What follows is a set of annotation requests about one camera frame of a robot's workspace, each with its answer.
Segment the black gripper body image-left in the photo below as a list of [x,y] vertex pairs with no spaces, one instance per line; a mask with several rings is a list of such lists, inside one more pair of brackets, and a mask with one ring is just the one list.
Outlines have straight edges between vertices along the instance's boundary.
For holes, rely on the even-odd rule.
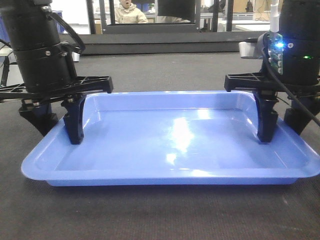
[[42,105],[92,93],[110,94],[113,90],[114,85],[110,76],[78,76],[73,83],[47,92],[31,93],[27,91],[24,83],[3,86],[0,88],[0,100],[31,100]]

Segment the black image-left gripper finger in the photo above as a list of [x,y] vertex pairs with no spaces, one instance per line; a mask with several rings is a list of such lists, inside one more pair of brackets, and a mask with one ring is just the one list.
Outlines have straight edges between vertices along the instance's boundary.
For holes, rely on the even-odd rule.
[[18,112],[20,116],[31,123],[43,137],[58,123],[57,114],[52,112],[51,103],[40,104],[39,102],[22,99]]
[[61,106],[67,113],[63,116],[64,125],[73,145],[78,145],[83,141],[83,110],[86,96],[83,94],[72,95],[62,101]]

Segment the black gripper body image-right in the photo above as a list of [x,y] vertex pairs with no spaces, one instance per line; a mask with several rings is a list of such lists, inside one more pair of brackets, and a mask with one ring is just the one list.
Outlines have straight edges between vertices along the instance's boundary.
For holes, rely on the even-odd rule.
[[224,89],[227,92],[233,90],[252,91],[257,99],[275,100],[277,92],[289,90],[294,96],[313,97],[320,94],[320,84],[315,85],[292,85],[281,86],[276,80],[265,76],[261,72],[227,74],[224,80]]

